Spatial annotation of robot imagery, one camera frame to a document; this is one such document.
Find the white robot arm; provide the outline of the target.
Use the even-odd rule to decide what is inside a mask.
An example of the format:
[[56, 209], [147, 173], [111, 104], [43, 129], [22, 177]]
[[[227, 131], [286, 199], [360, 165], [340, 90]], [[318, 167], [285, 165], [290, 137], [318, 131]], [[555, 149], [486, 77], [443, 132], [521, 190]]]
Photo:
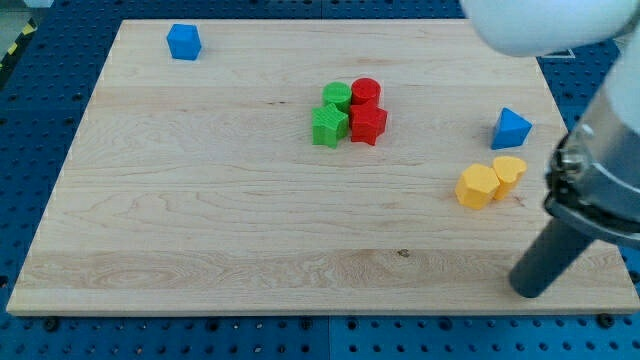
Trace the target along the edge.
[[478, 35], [526, 57], [628, 35], [628, 43], [549, 160], [551, 219], [509, 274], [523, 297], [541, 295], [595, 240], [639, 245], [639, 3], [466, 0]]

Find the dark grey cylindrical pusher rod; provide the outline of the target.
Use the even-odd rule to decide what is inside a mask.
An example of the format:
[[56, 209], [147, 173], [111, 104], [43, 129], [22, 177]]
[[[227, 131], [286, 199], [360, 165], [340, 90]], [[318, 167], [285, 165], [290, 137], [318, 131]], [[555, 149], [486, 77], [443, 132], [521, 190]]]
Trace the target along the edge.
[[512, 289], [525, 298], [540, 296], [593, 242], [552, 218], [510, 271]]

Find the silver tool flange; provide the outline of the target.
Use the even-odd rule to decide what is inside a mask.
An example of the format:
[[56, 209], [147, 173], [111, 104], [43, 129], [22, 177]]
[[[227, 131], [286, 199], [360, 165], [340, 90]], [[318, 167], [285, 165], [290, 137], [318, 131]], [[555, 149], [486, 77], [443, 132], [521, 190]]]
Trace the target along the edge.
[[601, 87], [554, 150], [546, 211], [592, 239], [639, 247], [639, 124]]

